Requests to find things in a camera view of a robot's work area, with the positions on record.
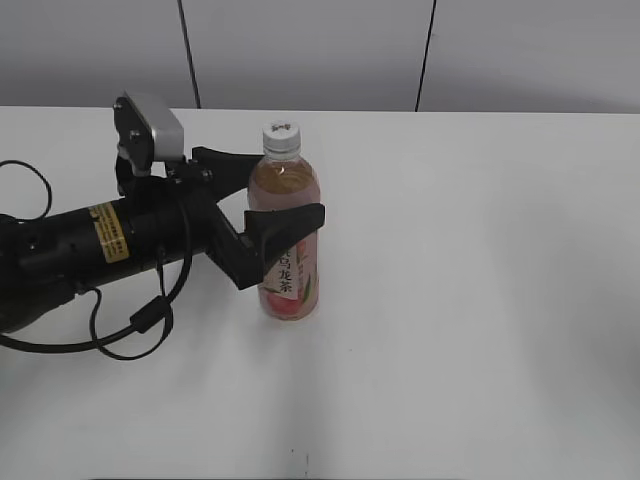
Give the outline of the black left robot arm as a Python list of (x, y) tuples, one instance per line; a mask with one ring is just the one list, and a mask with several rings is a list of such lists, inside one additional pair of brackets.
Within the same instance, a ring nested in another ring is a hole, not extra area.
[(191, 160), (165, 165), (163, 177), (137, 177), (118, 159), (121, 197), (21, 223), (1, 222), (1, 330), (13, 333), (76, 294), (206, 254), (240, 290), (297, 242), (320, 229), (325, 208), (247, 211), (237, 232), (219, 207), (244, 190), (260, 156), (197, 147)]

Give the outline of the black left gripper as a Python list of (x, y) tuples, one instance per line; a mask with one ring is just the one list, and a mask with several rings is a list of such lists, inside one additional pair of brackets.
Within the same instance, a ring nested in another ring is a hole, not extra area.
[(164, 177), (135, 177), (119, 155), (115, 172), (130, 259), (141, 271), (204, 253), (240, 289), (262, 282), (277, 261), (325, 223), (325, 206), (311, 203), (246, 211), (237, 232), (219, 202), (248, 188), (261, 154), (194, 147), (192, 158), (166, 163)]

